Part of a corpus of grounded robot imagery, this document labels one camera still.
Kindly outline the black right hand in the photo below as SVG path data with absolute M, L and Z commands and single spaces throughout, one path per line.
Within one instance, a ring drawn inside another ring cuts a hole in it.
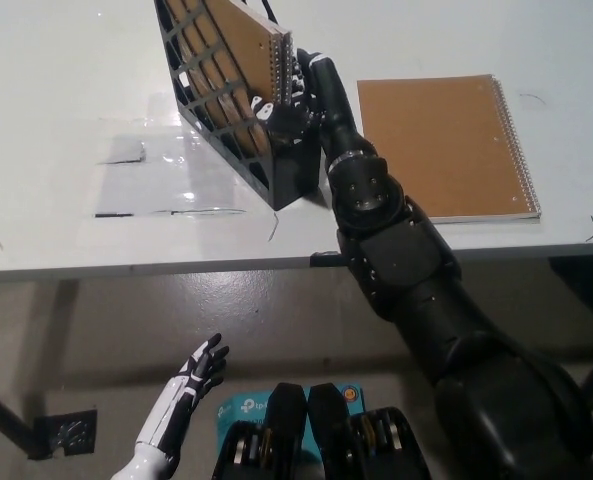
M 292 96 L 285 104 L 255 92 L 251 109 L 274 145 L 294 144 L 312 134 L 332 165 L 352 156 L 375 157 L 375 147 L 357 130 L 333 60 L 299 48 L 292 61 Z

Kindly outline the white and black left hand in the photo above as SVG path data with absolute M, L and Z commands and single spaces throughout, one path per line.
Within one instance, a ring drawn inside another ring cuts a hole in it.
M 223 382 L 228 346 L 216 333 L 204 341 L 171 377 L 137 437 L 136 445 L 149 445 L 167 460 L 175 459 L 185 440 L 191 416 L 199 402 Z

